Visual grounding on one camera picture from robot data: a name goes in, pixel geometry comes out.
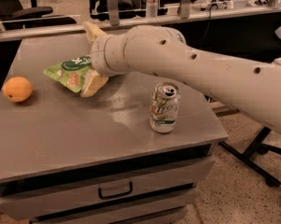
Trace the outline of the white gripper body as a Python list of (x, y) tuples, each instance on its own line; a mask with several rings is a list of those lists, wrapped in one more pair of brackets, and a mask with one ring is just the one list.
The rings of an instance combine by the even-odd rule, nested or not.
[(124, 60), (124, 35), (100, 35), (91, 45), (93, 68), (104, 77), (113, 77), (130, 71)]

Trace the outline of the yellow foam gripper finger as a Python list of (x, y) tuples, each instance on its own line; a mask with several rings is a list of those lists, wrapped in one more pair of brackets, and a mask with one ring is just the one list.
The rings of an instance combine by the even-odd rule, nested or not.
[(97, 37), (99, 37), (101, 35), (106, 35), (106, 32), (104, 32), (96, 24), (91, 23), (89, 21), (84, 21), (83, 27), (86, 32), (87, 40), (90, 44), (92, 44)]
[(109, 80), (109, 77), (101, 76), (96, 70), (87, 71), (81, 90), (82, 97), (91, 97), (98, 92)]

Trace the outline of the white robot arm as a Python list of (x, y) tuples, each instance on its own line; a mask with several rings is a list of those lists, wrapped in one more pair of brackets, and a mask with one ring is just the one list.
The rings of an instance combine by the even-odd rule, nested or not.
[(108, 35), (83, 23), (98, 74), (132, 71), (179, 81), (281, 134), (281, 64), (261, 63), (194, 49), (171, 28), (139, 25)]

